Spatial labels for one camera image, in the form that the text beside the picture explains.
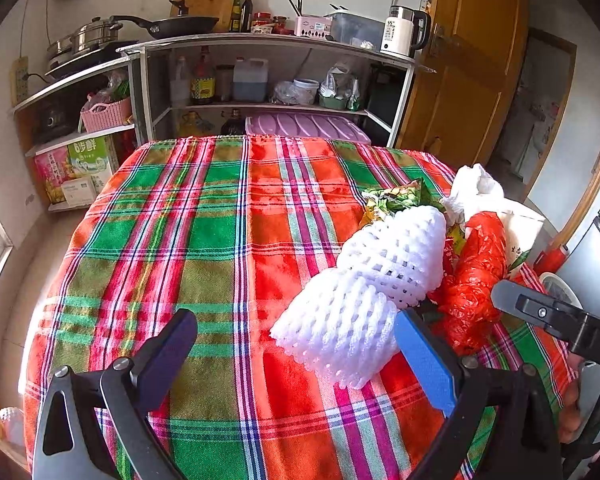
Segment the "right hand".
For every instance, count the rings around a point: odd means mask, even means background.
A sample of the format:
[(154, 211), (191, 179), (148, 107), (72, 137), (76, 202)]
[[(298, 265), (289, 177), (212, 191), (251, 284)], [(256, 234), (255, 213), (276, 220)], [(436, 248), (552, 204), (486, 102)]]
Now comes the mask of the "right hand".
[(562, 443), (570, 443), (582, 424), (578, 407), (579, 396), (579, 383), (574, 380), (565, 390), (564, 406), (558, 415), (558, 438)]

